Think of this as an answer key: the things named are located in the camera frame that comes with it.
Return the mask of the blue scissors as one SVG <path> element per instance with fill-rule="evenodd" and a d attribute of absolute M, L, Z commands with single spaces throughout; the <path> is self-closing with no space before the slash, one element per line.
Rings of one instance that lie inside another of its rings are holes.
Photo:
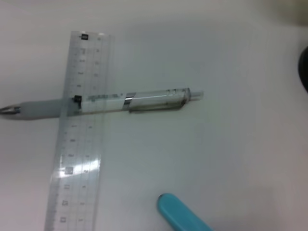
<path fill-rule="evenodd" d="M 174 231 L 213 231 L 171 193 L 164 193 L 158 197 L 157 210 Z"/>

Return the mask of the white silver pen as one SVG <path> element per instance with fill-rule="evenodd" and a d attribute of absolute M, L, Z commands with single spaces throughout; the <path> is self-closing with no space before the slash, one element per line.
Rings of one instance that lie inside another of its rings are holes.
<path fill-rule="evenodd" d="M 24 102 L 0 108 L 0 116 L 16 120 L 38 120 L 58 118 L 61 112 L 67 116 L 83 116 L 108 112 L 149 112 L 178 110 L 185 104 L 203 98 L 202 91 L 189 88 L 130 92 L 110 95 L 75 95 L 66 101 L 62 99 Z"/>

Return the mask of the clear plastic ruler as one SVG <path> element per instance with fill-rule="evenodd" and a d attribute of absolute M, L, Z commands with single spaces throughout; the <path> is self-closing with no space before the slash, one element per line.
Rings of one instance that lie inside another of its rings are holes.
<path fill-rule="evenodd" d="M 95 231 L 111 46 L 71 33 L 44 231 Z"/>

